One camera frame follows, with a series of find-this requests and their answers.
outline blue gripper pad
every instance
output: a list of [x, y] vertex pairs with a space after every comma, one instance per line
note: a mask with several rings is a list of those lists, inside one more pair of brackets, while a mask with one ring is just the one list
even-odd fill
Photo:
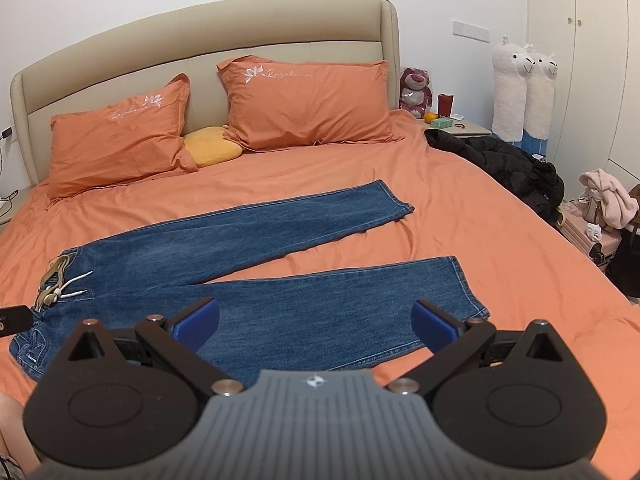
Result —
[[417, 301], [411, 308], [411, 328], [433, 353], [439, 352], [446, 345], [454, 342], [464, 332], [459, 326], [452, 324], [453, 320], [449, 322], [446, 319], [450, 317], [449, 314], [443, 312], [443, 316], [439, 316], [438, 310], [437, 308], [430, 310]]
[[171, 337], [197, 352], [218, 329], [220, 306], [216, 300], [207, 301], [178, 323], [171, 330]]

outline pillow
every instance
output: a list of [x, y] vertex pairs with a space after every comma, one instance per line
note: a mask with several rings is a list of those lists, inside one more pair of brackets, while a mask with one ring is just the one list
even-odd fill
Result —
[[242, 155], [242, 146], [226, 140], [228, 126], [210, 126], [184, 136], [184, 147], [191, 153], [196, 166], [205, 168]]
[[218, 64], [230, 103], [226, 139], [255, 151], [330, 142], [389, 142], [386, 61]]
[[180, 74], [157, 92], [53, 116], [49, 197], [198, 171], [180, 137], [189, 90], [189, 78]]

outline yellow cushion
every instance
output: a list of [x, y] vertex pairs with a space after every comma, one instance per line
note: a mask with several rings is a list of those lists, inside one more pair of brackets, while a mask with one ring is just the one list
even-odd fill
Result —
[[242, 146], [223, 139], [228, 126], [209, 126], [184, 136], [184, 147], [199, 168], [232, 160], [242, 154]]

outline wardrobe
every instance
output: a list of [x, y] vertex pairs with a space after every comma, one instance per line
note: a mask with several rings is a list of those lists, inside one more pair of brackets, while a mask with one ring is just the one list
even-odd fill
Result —
[[640, 0], [528, 0], [527, 41], [559, 64], [547, 159], [565, 199], [604, 168], [640, 184]]

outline mattress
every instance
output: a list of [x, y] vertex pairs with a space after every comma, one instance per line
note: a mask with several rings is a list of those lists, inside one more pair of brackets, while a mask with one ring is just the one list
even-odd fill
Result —
[[[448, 254], [501, 329], [546, 318], [602, 396], [608, 424], [593, 459], [613, 479], [640, 468], [640, 310], [568, 241], [479, 168], [430, 148], [420, 123], [392, 112], [404, 139], [245, 153], [197, 173], [84, 192], [50, 204], [47, 182], [0, 235], [0, 304], [33, 304], [60, 251], [147, 224], [382, 179], [415, 212], [225, 276], [272, 278]], [[0, 390], [24, 402], [34, 387], [0, 340]], [[374, 368], [380, 384], [429, 357], [421, 349]]]

